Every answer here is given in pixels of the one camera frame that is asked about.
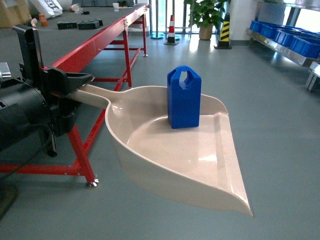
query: white dustpan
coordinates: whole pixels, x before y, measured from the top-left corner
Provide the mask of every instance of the white dustpan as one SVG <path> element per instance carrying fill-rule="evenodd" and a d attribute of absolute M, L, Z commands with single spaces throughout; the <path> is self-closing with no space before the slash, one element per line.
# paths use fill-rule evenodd
<path fill-rule="evenodd" d="M 217 98 L 201 95 L 199 127 L 172 129 L 166 87 L 115 92 L 86 85 L 69 97 L 106 108 L 120 165 L 142 188 L 180 203 L 253 216 L 228 112 Z"/>

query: traffic cone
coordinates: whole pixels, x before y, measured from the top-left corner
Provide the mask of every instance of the traffic cone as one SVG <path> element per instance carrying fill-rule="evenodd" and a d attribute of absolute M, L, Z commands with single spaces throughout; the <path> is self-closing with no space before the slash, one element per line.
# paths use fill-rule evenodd
<path fill-rule="evenodd" d="M 222 30 L 220 32 L 219 41 L 214 45 L 215 49 L 231 49 L 230 42 L 230 14 L 227 13 L 223 20 Z"/>
<path fill-rule="evenodd" d="M 168 38 L 164 44 L 165 45 L 177 45 L 178 43 L 179 42 L 176 42 L 174 16 L 171 15 Z"/>

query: gray tabletop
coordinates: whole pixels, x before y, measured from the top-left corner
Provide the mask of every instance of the gray tabletop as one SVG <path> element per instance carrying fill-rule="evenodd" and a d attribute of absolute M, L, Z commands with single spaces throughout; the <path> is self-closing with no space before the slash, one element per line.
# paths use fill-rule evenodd
<path fill-rule="evenodd" d="M 64 11 L 62 15 L 48 19 L 48 26 L 37 24 L 43 63 L 50 66 L 55 61 L 75 49 L 86 40 L 94 36 L 113 23 L 119 21 L 126 15 L 141 7 L 138 4 L 132 8 L 120 9 L 115 12 L 112 7 L 85 7 L 85 11 L 90 11 L 89 15 L 76 14 Z M 64 29 L 58 30 L 59 21 L 76 21 L 80 23 L 85 20 L 101 19 L 103 26 L 93 30 Z M 19 63 L 23 63 L 18 35 L 12 29 L 0 29 L 0 62 L 7 62 L 11 74 L 14 77 L 20 75 Z"/>

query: gray floor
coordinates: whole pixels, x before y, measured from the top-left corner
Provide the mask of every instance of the gray floor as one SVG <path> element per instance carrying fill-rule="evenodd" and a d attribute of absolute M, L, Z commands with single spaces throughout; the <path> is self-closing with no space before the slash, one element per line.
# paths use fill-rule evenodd
<path fill-rule="evenodd" d="M 99 187 L 86 189 L 84 177 L 15 174 L 7 183 L 17 186 L 19 197 L 0 221 L 1 240 L 320 239 L 320 95 L 305 90 L 307 69 L 266 48 L 215 50 L 213 41 L 199 41 L 197 35 L 182 38 L 176 46 L 163 42 L 147 40 L 149 57 L 138 58 L 133 85 L 166 86 L 167 73 L 179 65 L 202 77 L 202 93 L 219 98 L 229 111 L 255 217 L 146 192 L 119 166 L 103 126 L 89 154 Z M 84 72 L 117 76 L 122 58 L 122 52 L 107 51 Z M 80 107 L 77 126 L 82 136 L 99 112 Z M 72 163 L 66 137 L 58 139 L 58 150 L 56 159 L 38 160 Z"/>

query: blue plastic container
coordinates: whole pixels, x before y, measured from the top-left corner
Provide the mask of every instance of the blue plastic container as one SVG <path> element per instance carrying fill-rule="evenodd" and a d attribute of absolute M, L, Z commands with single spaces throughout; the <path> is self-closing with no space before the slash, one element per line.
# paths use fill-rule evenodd
<path fill-rule="evenodd" d="M 276 31 L 276 35 L 274 41 L 282 46 L 289 48 L 291 46 L 292 41 L 294 40 L 294 36 L 307 36 L 308 34 L 300 31 L 292 31 L 292 30 L 284 30 L 278 29 Z"/>
<path fill-rule="evenodd" d="M 187 72 L 180 81 L 181 72 Z M 173 129 L 199 126 L 201 77 L 190 67 L 176 67 L 167 75 L 168 120 Z"/>
<path fill-rule="evenodd" d="M 262 24 L 260 34 L 268 39 L 274 40 L 277 35 L 277 30 L 294 30 L 294 27 L 291 26 L 283 26 L 283 25 L 270 25 L 270 24 Z"/>
<path fill-rule="evenodd" d="M 320 37 L 294 36 L 290 49 L 306 58 L 317 59 L 320 54 Z"/>
<path fill-rule="evenodd" d="M 256 33 L 260 33 L 261 32 L 261 27 L 262 27 L 262 23 L 261 21 L 256 21 L 253 20 L 251 21 L 251 25 L 250 25 L 250 29 Z"/>

